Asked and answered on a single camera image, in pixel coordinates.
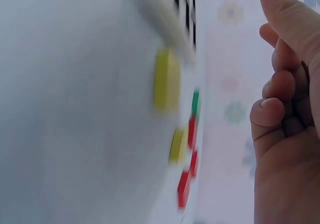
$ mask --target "green block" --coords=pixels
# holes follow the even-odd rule
[[[200,107],[201,107],[200,90],[196,89],[193,92],[191,115],[196,116],[198,122],[199,122],[199,117],[200,117]]]

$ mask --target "plastic piece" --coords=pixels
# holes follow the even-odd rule
[[[180,62],[172,49],[159,50],[156,59],[154,108],[161,112],[177,111],[180,98]]]
[[[200,91],[196,89],[193,92],[193,99],[192,99],[192,113],[191,116],[196,116],[197,121],[199,122],[200,117]]]
[[[188,130],[178,128],[174,133],[169,162],[184,163],[188,150]]]
[[[189,171],[190,171],[192,178],[196,178],[197,170],[198,170],[198,151],[195,150],[192,153],[191,163],[190,163],[190,168],[189,168]]]
[[[190,193],[191,175],[189,171],[183,171],[178,185],[178,206],[179,209],[185,209]]]
[[[195,150],[195,146],[197,144],[197,131],[198,131],[198,126],[197,126],[197,117],[191,117],[189,120],[189,134],[188,134],[188,146],[191,150]]]

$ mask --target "hand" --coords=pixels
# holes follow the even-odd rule
[[[275,74],[250,120],[257,157],[255,224],[320,222],[320,15],[297,0],[261,0]]]

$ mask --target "finger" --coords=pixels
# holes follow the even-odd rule
[[[283,103],[277,98],[258,100],[252,106],[251,131],[258,162],[270,148],[286,137],[281,125],[284,109]]]
[[[289,71],[279,71],[273,74],[271,79],[262,89],[262,97],[278,98],[283,103],[291,101],[295,93],[295,80]]]
[[[268,85],[262,90],[263,98],[278,98],[285,103],[285,115],[282,121],[282,128],[285,136],[290,137],[304,130],[301,121],[294,116],[291,99],[295,93],[295,80],[289,71],[274,73]]]
[[[319,53],[320,15],[298,0],[261,0],[271,28],[309,66]]]
[[[291,71],[302,67],[301,59],[282,39],[278,39],[276,43],[271,62],[275,71]]]
[[[259,34],[267,43],[275,48],[278,41],[278,34],[270,27],[269,24],[264,24],[260,27]]]
[[[292,73],[295,81],[293,109],[304,127],[313,126],[308,75],[300,58],[282,39],[278,40],[272,55],[272,66],[275,71],[288,70]]]

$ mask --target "fingernail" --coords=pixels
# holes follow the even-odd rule
[[[262,108],[264,108],[264,107],[267,105],[267,103],[270,102],[271,100],[272,100],[272,99],[263,100],[263,101],[261,102],[260,106],[261,106]]]

